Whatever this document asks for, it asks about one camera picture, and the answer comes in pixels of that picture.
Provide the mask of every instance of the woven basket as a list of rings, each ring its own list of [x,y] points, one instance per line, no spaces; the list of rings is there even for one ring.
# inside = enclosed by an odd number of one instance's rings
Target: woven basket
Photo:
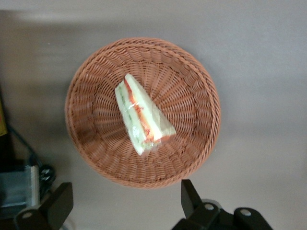
[[[140,157],[134,150],[114,89],[130,73],[177,131]],[[104,177],[130,187],[158,188],[187,178],[208,158],[220,126],[220,104],[205,68],[178,46],[128,38],[93,53],[76,72],[66,99],[69,134],[85,161]]]

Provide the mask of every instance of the white bread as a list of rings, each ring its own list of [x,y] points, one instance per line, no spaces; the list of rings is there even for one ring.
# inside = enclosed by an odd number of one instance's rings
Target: white bread
[[[116,100],[131,142],[137,153],[142,155],[144,151],[156,146],[161,138],[175,135],[176,131],[135,78],[127,74],[125,80],[132,91],[134,101],[139,108],[142,108],[142,117],[153,136],[153,140],[148,141],[139,114],[136,111],[136,105],[130,101],[128,89],[122,81],[115,89]]]

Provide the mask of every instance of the black bracket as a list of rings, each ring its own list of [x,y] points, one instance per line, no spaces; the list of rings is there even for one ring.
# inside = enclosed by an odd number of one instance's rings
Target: black bracket
[[[72,207],[72,185],[62,183],[38,209],[22,210],[14,223],[17,230],[59,230]]]
[[[216,201],[202,201],[190,180],[181,182],[181,205],[186,216],[173,230],[272,230],[263,216],[248,207],[227,213]]]

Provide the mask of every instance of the plastic-wrapped sandwich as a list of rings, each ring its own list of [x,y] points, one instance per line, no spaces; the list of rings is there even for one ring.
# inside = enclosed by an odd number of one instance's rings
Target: plastic-wrapped sandwich
[[[128,135],[139,155],[176,134],[172,124],[131,74],[116,87],[115,95]]]

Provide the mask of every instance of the table surface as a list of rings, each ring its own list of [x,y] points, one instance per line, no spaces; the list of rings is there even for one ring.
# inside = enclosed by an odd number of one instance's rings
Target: table surface
[[[177,44],[216,84],[220,135],[190,177],[200,196],[231,213],[254,208],[274,229],[306,229],[307,1],[4,0],[0,9],[5,108],[56,168],[55,185],[72,182],[70,229],[168,230],[184,217],[180,183],[115,184],[82,160],[66,131],[64,103],[77,68],[131,36]]]

